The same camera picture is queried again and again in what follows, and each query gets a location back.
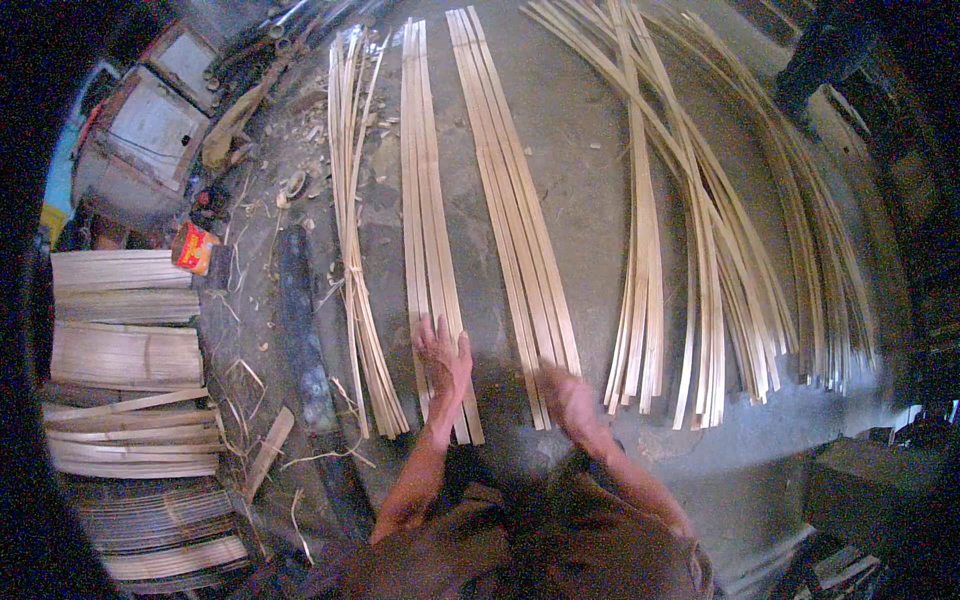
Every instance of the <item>forearm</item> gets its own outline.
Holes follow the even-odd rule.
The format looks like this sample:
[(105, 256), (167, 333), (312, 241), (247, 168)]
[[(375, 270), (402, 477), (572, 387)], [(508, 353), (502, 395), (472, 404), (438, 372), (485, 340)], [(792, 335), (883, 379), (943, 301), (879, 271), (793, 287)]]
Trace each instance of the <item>forearm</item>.
[(620, 498), (645, 513), (658, 516), (681, 535), (694, 536), (689, 518), (670, 490), (648, 470), (632, 462), (613, 440), (609, 429), (598, 427), (578, 445), (604, 467)]
[(383, 502), (373, 527), (371, 544), (396, 531), (413, 529), (423, 523), (430, 504), (444, 485), (444, 461), (455, 415), (453, 410), (444, 408), (430, 411), (403, 471)]

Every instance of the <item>person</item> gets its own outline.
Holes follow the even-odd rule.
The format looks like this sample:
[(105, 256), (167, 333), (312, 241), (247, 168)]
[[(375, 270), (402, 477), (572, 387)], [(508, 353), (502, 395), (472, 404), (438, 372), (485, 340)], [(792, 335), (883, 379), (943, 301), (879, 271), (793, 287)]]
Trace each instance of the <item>person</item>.
[[(472, 370), (466, 332), (456, 346), (449, 340), (443, 317), (436, 334), (428, 318), (414, 334), (435, 394), (370, 544), (339, 562), (333, 597), (713, 596), (710, 561), (680, 504), (594, 416), (590, 388), (545, 361), (540, 388), (550, 416), (595, 475), (571, 461), (546, 493), (549, 514), (533, 527), (507, 518), (503, 495), (476, 482), (438, 514), (450, 434)], [(329, 573), (324, 581), (330, 584)]]
[(874, 49), (880, 36), (877, 2), (820, 0), (786, 67), (777, 74), (774, 101), (797, 129), (820, 141), (806, 110), (822, 84), (838, 85)]

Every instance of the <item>dirty floor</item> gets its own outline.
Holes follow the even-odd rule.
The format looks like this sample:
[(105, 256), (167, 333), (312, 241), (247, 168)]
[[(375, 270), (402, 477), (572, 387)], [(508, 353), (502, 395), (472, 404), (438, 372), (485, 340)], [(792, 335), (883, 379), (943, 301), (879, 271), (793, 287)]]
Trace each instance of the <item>dirty floor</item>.
[[(622, 157), (628, 141), (624, 110), (600, 76), (520, 14), (517, 4), (491, 1), (477, 3), (476, 9), (521, 144), (532, 150), (528, 162), (557, 256), (584, 377), (599, 390), (612, 360), (629, 227), (628, 166)], [(790, 50), (758, 31), (742, 8), (715, 1), (670, 4), (702, 15), (762, 81), (771, 81), (790, 57)], [(380, 120), (399, 116), (401, 48), (396, 32), (408, 16), (426, 19), (444, 208), (487, 435), (479, 456), (505, 485), (535, 490), (569, 450), (569, 443), (556, 430), (534, 430), (519, 378), (502, 274), (444, 19), (444, 10), (455, 6), (459, 5), (426, 0), (399, 3), (387, 22), (377, 25), (382, 35), (390, 28), (395, 33), (374, 105)], [(663, 4), (652, 10), (663, 10)], [(350, 379), (343, 304), (336, 294), (319, 303), (329, 290), (328, 282), (339, 279), (342, 270), (330, 206), (328, 146), (323, 131), (314, 131), (325, 122), (321, 87), (326, 56), (324, 44), (284, 75), (275, 101), (248, 127), (258, 149), (227, 179), (235, 206), (228, 232), (225, 228), (219, 233), (225, 243), (236, 246), (231, 291), (222, 296), (203, 294), (200, 329), (212, 396), (221, 405), (237, 454), (247, 454), (230, 459), (233, 475), (252, 461), (259, 439), (281, 406), (288, 406), (299, 419), (300, 408), (275, 351), (272, 328), (271, 247), (277, 228), (297, 223), (310, 228), (319, 290), (315, 323), (327, 371), (347, 387)], [(701, 84), (704, 75), (695, 64), (668, 52), (664, 60), (682, 104), (741, 193), (791, 298), (782, 212), (757, 144), (743, 128), (737, 107)], [(785, 356), (780, 358), (782, 389), (770, 394), (767, 404), (751, 406), (730, 365), (723, 425), (698, 432), (670, 429), (683, 350), (683, 210), (664, 165), (658, 158), (652, 160), (666, 304), (666, 389), (664, 396), (655, 398), (651, 415), (623, 411), (612, 427), (627, 453), (652, 465), (679, 497), (720, 581), (735, 597), (755, 597), (763, 582), (776, 574), (791, 543), (807, 532), (802, 517), (806, 452), (838, 435), (891, 424), (900, 407), (910, 403), (900, 384), (907, 300), (893, 232), (869, 184), (872, 167), (867, 151), (821, 94), (812, 100), (811, 110), (824, 138), (815, 150), (816, 160), (844, 211), (879, 323), (880, 366), (864, 373), (846, 397), (797, 385), (795, 359)], [(398, 127), (374, 128), (364, 147), (358, 190), (363, 206), (360, 245), (387, 365), (416, 430), (420, 416), (409, 344), (399, 138), (394, 130)], [(599, 144), (600, 149), (591, 149), (590, 144)], [(309, 175), (306, 193), (278, 210), (276, 194), (298, 168)], [(599, 392), (597, 397), (599, 413)], [(352, 425), (347, 434), (351, 442), (358, 439)], [(371, 438), (357, 446), (376, 465), (358, 463), (374, 507), (396, 479), (412, 436), (395, 442)], [(290, 523), (295, 490), (303, 488), (298, 523), (308, 533), (321, 535), (329, 521), (315, 465), (303, 462), (280, 470), (286, 462), (310, 455), (301, 420), (282, 451), (251, 516), (264, 530), (283, 530)]]

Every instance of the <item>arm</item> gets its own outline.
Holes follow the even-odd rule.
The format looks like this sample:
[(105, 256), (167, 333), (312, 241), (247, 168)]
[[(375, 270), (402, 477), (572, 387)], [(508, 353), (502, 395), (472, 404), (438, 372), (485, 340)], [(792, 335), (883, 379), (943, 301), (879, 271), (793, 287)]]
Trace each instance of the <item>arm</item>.
[(540, 362), (540, 371), (551, 418), (572, 442), (603, 465), (617, 495), (637, 509), (658, 516), (684, 537), (694, 537), (690, 519), (670, 490), (645, 468), (631, 462), (613, 440), (610, 429), (594, 416), (587, 384), (544, 361)]
[(467, 333), (460, 334), (457, 348), (450, 343), (446, 319), (437, 322), (437, 335), (430, 318), (420, 321), (414, 333), (414, 349), (427, 369), (435, 391), (428, 416), (410, 458), (384, 500), (373, 526), (370, 543), (376, 544), (392, 533), (419, 527), (430, 504), (444, 485), (444, 459), (450, 445), (450, 432), (473, 368)]

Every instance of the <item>hand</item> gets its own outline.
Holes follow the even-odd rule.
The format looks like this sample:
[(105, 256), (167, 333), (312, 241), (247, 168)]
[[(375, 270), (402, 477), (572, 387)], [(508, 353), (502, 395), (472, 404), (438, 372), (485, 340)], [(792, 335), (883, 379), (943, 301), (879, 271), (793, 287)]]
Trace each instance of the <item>hand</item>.
[[(414, 349), (423, 361), (427, 377), (433, 384), (434, 402), (448, 407), (459, 406), (464, 401), (470, 385), (470, 373), (473, 371), (467, 333), (461, 332), (455, 348), (450, 342), (450, 332), (444, 315), (437, 320), (436, 335), (430, 325), (430, 317), (424, 316), (420, 319), (420, 326), (413, 337)], [(430, 414), (433, 412), (434, 407), (431, 406)]]
[(605, 427), (593, 413), (593, 393), (580, 377), (575, 377), (541, 358), (538, 384), (550, 418), (572, 442), (587, 448)]

